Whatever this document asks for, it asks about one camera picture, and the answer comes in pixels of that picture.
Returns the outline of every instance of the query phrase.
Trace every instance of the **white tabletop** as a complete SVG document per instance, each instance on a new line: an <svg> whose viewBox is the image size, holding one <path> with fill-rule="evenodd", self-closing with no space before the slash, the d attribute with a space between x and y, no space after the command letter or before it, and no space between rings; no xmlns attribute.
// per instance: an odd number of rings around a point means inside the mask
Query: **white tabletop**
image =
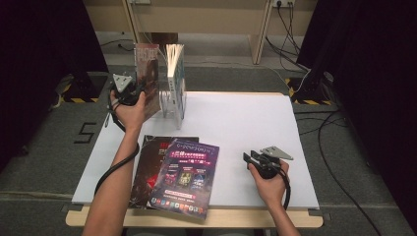
<svg viewBox="0 0 417 236"><path fill-rule="evenodd" d="M194 136L219 146L211 207L263 207L243 152L277 146L294 157L290 164L290 207L319 208L288 96L271 93L188 92L181 130L174 121L155 114L144 124L144 135ZM95 185L109 168L123 132L112 121L102 128L73 197L74 204L92 201ZM135 159L135 171L139 158Z"/></svg>

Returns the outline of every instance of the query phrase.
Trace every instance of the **colorful magazine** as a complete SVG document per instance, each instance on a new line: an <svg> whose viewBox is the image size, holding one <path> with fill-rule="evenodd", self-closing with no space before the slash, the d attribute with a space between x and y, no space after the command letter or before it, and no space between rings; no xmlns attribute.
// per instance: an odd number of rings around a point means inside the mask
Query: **colorful magazine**
<svg viewBox="0 0 417 236"><path fill-rule="evenodd" d="M219 147L181 139L168 147L149 206L206 219Z"/></svg>
<svg viewBox="0 0 417 236"><path fill-rule="evenodd" d="M175 139L175 137L144 136L129 207L146 208L165 152ZM198 137L182 137L181 139L199 141Z"/></svg>

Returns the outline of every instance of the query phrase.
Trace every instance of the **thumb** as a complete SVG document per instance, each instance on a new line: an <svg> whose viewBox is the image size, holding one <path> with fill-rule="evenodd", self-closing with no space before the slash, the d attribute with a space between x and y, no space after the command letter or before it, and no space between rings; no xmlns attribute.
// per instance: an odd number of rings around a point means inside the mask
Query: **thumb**
<svg viewBox="0 0 417 236"><path fill-rule="evenodd" d="M255 181L262 179L260 173L258 172L257 168L254 164L249 163L249 170L251 171L252 176L254 177Z"/></svg>
<svg viewBox="0 0 417 236"><path fill-rule="evenodd" d="M141 93L139 94L139 99L136 102L136 105L138 105L138 104L144 105L146 99L147 99L147 95L145 94L144 91L141 91Z"/></svg>
<svg viewBox="0 0 417 236"><path fill-rule="evenodd" d="M114 99L116 99L116 92L114 90L112 90L110 92L110 100L113 101Z"/></svg>

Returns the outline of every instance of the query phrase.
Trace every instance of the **open book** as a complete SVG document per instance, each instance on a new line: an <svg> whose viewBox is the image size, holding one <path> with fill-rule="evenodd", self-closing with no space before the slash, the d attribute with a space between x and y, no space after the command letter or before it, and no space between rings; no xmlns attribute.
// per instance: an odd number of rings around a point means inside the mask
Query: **open book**
<svg viewBox="0 0 417 236"><path fill-rule="evenodd" d="M186 90L184 79L184 45L166 45L167 78L170 100L175 116L177 129L181 129L186 106Z"/></svg>

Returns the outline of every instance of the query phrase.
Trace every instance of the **forearm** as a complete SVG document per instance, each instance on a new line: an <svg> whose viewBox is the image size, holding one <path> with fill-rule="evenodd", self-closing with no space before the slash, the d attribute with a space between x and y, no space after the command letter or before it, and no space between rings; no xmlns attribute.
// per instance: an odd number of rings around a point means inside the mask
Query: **forearm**
<svg viewBox="0 0 417 236"><path fill-rule="evenodd" d="M276 231L279 236L300 235L283 206L268 205L268 210L275 223Z"/></svg>
<svg viewBox="0 0 417 236"><path fill-rule="evenodd" d="M112 166L131 155L138 143L139 131L127 132ZM84 235L120 235L129 204L134 161L124 164L101 184L94 196Z"/></svg>

